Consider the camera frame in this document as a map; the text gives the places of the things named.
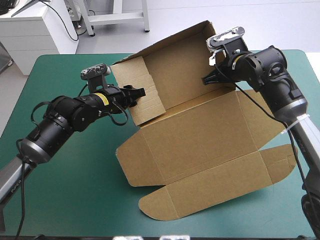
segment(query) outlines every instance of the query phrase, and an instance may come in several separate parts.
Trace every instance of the cardboard box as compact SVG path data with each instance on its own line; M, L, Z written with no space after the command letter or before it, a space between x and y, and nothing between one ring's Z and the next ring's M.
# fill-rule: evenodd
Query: cardboard box
M275 184L295 167L291 146L259 150L283 126L229 84L203 85L212 71L201 22L133 54L111 68L120 86L145 88L131 108L140 130L117 150L130 185L164 187L140 209L174 220ZM259 93L247 91L265 109Z

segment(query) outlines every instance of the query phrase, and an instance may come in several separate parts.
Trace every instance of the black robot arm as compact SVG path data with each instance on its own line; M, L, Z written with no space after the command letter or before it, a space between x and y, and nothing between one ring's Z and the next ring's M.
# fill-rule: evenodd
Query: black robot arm
M34 111L48 104L43 120L18 143L19 154L0 171L0 231L5 231L2 209L21 185L22 174L25 179L38 164L47 163L74 132L84 131L97 119L109 116L116 125L126 124L125 109L134 107L137 99L146 95L145 90L107 84L105 76L110 73L105 64L89 67L81 72L81 78L87 81L90 94L75 98L59 96L34 108L33 122ZM123 114L126 120L117 122L113 114Z
M242 39L244 33L242 27L235 27L207 39L215 69L203 78L203 83L246 81L261 93L274 116L271 117L285 125L309 166L305 180L300 169L302 188L307 191L301 203L315 236L320 239L320 132L307 115L308 102L288 73L284 54L274 46L257 53L248 51Z

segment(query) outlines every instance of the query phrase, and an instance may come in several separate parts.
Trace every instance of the white floor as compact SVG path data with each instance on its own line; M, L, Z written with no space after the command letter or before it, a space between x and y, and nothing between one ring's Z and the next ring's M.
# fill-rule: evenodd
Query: white floor
M112 0L87 0L96 14L110 13ZM141 0L124 0L123 10L141 10ZM246 30L250 50L270 45L309 54L315 71L320 52L320 0L148 0L151 31L142 22L96 26L95 37L80 36L78 54L134 53L204 20L216 32ZM0 74L0 135L27 80L16 65Z

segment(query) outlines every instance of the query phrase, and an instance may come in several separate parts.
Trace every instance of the black wire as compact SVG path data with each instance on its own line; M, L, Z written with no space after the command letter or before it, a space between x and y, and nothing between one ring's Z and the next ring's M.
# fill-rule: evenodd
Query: black wire
M45 235L39 234L39 235L35 236L32 240L39 240L39 239L41 239L41 237L45 237Z
M96 12L95 12L95 11L93 11L93 10L89 10L89 12L93 12L93 14L94 14L94 15L96 15Z
M215 69L224 77L226 78L228 81L232 82L235 87L237 89L239 89L245 96L247 96L258 108L260 108L269 118L281 123L284 125L284 127L287 129L288 128L288 124L284 121L281 121L277 118L275 118L274 116L272 116L271 114L269 114L259 103L257 103L251 96L249 96L241 87L239 87L234 81L232 81L229 77L227 77L219 68L219 66L216 64L215 65ZM294 159L296 161L296 165L298 166L298 169L299 169L299 173L300 173L300 176L301 176L301 179L302 179L302 182L303 182L303 185L304 185L304 189L306 191L306 194L309 198L309 201L310 201L310 205L311 205L311 208L312 208L312 211L313 211L313 214L315 216L315 219L318 223L318 226L320 227L320 220L319 220L319 217L317 215L317 212L316 212L316 208L315 208L315 205L314 205L314 202L312 200L312 196L311 196L311 193L309 191L309 188L307 186L307 183L306 183L306 178L305 178L305 175L304 175L304 171L301 167L301 164L300 164L300 161L299 161L299 158L298 158L298 153L296 151L296 147L295 147L295 142L294 142L294 137L292 135L292 132L290 129L287 129L287 133L289 135L289 138L290 138L290 142L291 142L291 147L292 147L292 150L293 150L293 155L294 155Z
M22 139L18 139L15 142L15 145L18 148L19 153L22 155L21 148L19 145L19 143L21 141L22 141ZM14 240L17 240L20 235L20 232L21 232L22 226L24 224L24 220L25 220L25 213L26 213L26 209L25 209L25 162L22 159L22 165L21 165L21 219L20 219L20 224L19 224L19 227L16 232Z
M86 32L87 32L87 29L83 33L78 34L78 36L81 36L81 35L85 34Z
M83 91L86 89L86 87L88 86L88 83L86 83L83 88L81 89L81 91L78 94L78 97L80 97L80 95L83 93Z
M60 20L61 20L61 22L62 22L62 24L63 24L63 26L64 26L64 28L65 28L65 30L66 30L66 33L69 35L69 37L70 37L73 41L76 42L76 41L79 40L79 35L78 35L78 34L76 35L76 39L74 39L74 38L70 35L70 33L69 33L68 29L67 29L67 26L66 26L64 20L62 19L62 17L60 16L60 14L59 14L52 6L50 6L49 4L47 4L46 2L41 1L41 0L39 0L39 2L47 5L49 8L51 8L51 9L58 15L58 17L60 18Z

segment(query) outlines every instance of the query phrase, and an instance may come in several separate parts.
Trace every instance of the white cabinet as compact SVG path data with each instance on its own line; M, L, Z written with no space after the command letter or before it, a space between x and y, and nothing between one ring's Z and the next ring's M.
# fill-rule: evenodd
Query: white cabinet
M58 15L42 2L11 17L26 2L20 0L14 9L0 15L0 42L21 72L29 75L39 56L75 54L79 41L68 36ZM51 0L49 4L60 14L72 38L77 39L64 0Z

